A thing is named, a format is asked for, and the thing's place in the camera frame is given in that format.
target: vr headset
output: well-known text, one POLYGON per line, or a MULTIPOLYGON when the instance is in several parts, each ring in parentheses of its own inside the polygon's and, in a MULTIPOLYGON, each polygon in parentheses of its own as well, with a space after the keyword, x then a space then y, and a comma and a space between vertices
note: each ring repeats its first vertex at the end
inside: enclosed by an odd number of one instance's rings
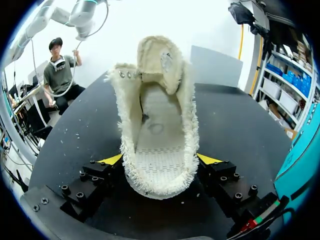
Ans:
POLYGON ((66 61, 63 56, 61 56, 61 58, 55 62, 50 61, 50 63, 56 72, 66 67, 66 61))

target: black pants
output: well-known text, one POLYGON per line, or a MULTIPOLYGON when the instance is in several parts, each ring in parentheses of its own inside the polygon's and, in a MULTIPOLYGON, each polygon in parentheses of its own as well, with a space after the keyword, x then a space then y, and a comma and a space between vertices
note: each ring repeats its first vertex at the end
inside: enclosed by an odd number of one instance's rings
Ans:
POLYGON ((75 100, 84 90, 85 88, 82 86, 73 85, 65 95, 55 97, 54 100, 55 104, 59 108, 59 114, 62 115, 65 110, 67 110, 67 108, 69 107, 69 100, 75 100))

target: desk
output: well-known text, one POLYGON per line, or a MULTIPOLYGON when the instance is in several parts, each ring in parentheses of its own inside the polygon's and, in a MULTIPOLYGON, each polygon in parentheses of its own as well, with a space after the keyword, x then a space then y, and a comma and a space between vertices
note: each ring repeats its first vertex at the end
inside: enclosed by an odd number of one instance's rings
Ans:
POLYGON ((13 109, 14 114, 17 115, 18 113, 20 113, 21 110, 22 110, 26 105, 27 105, 27 102, 24 101, 24 102, 21 103, 19 106, 15 107, 15 108, 13 109))
MULTIPOLYGON (((61 194, 59 186, 77 178, 83 164, 119 153, 116 96, 103 78, 68 107, 51 131, 34 165, 30 188, 47 185, 61 194)), ((237 88, 196 84, 195 100, 198 152, 236 164, 248 183, 258 185, 259 197, 275 192, 273 180, 291 144, 280 126, 237 88)), ((112 197, 106 198, 85 223, 117 236, 142 240, 195 236, 222 240, 234 224, 214 198, 204 194, 198 180, 178 196, 160 201, 139 195, 124 177, 112 197)), ((275 221, 271 232, 281 226, 281 219, 275 221)))
POLYGON ((38 101, 37 101, 37 98, 36 98, 36 94, 38 92, 40 92, 40 90, 42 89, 42 87, 39 85, 37 86, 36 88, 32 89, 27 95, 25 95, 24 97, 21 98, 21 100, 19 101, 20 102, 25 102, 25 101, 28 101, 29 98, 32 98, 33 99, 33 102, 34 102, 34 105, 35 105, 35 108, 41 118, 41 121, 43 122, 44 126, 47 127, 47 123, 46 121, 44 120, 44 117, 42 116, 41 114, 41 111, 40 111, 40 108, 39 108, 39 105, 38 105, 38 101))

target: shelf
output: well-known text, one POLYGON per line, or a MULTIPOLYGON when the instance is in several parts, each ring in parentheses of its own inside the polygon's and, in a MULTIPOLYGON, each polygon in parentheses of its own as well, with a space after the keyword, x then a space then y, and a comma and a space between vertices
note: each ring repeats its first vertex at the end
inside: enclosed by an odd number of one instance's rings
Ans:
POLYGON ((301 66, 299 63, 297 63, 296 61, 292 60, 290 57, 287 57, 279 52, 276 51, 272 51, 272 54, 276 57, 281 59, 282 61, 284 61, 285 63, 289 63, 290 65, 298 68, 300 71, 305 72, 306 74, 308 74, 311 78, 312 78, 312 73, 309 72, 307 69, 305 69, 303 66, 301 66))
POLYGON ((290 112, 288 112, 288 110, 287 110, 284 106, 281 105, 281 103, 279 102, 279 100, 275 99, 273 96, 271 96, 269 93, 267 93, 262 87, 260 87, 259 90, 260 90, 261 92, 263 92, 265 95, 267 95, 269 98, 271 98, 276 104, 278 104, 278 106, 279 106, 280 108, 282 108, 282 109, 286 112, 286 114, 288 114, 288 116, 292 119, 292 121, 293 121, 295 124, 298 123, 298 120, 296 119, 296 117, 293 116, 290 112))
POLYGON ((274 76, 275 78, 279 79, 281 82, 283 82, 284 84, 288 85, 290 88, 292 88, 303 100, 305 100, 306 102, 308 101, 308 98, 298 89, 296 88, 294 85, 292 85, 290 82, 288 82, 287 80, 285 80, 282 76, 276 74, 274 71, 271 71, 267 68, 264 69, 265 72, 271 74, 272 76, 274 76))

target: white knit shoe upper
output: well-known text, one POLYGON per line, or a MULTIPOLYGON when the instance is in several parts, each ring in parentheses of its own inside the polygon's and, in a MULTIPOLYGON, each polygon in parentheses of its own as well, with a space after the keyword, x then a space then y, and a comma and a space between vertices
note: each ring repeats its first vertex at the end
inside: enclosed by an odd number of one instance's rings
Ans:
POLYGON ((198 169, 199 135, 194 83, 180 50, 163 36, 146 37, 137 67, 117 64, 108 77, 121 118, 128 183, 159 200, 183 192, 198 169))

